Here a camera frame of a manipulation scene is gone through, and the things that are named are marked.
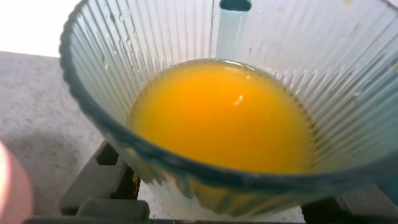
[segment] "clear glass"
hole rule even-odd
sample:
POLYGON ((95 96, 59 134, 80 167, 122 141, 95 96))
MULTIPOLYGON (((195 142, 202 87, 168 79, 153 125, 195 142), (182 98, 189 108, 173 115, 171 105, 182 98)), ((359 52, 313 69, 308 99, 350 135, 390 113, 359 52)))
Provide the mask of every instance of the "clear glass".
POLYGON ((398 166, 397 8, 382 0, 250 4, 244 12, 221 9, 220 0, 86 0, 61 36, 64 77, 81 109, 187 219, 261 217, 366 184, 398 166), (263 69, 297 95, 321 137, 313 174, 220 169, 127 129, 129 109, 151 79, 199 58, 263 69))

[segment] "glass bowl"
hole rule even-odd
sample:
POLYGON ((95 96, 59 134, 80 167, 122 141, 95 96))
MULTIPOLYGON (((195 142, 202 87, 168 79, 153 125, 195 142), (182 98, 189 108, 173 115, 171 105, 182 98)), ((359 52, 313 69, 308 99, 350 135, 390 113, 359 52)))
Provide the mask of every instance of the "glass bowl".
POLYGON ((172 213, 248 220, 397 170, 397 15, 380 0, 84 0, 65 24, 60 61, 81 110, 172 213), (128 130, 150 80, 201 58, 260 68, 296 94, 322 137, 313 173, 222 169, 128 130))

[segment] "juice surface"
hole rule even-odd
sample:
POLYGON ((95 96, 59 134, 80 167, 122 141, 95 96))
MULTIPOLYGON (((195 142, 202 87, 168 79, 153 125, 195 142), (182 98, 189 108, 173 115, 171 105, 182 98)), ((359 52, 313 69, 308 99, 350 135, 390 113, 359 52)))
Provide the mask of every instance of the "juice surface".
POLYGON ((197 60, 165 71, 133 106, 130 129, 180 156, 234 170, 308 172, 313 129, 271 76, 197 60))

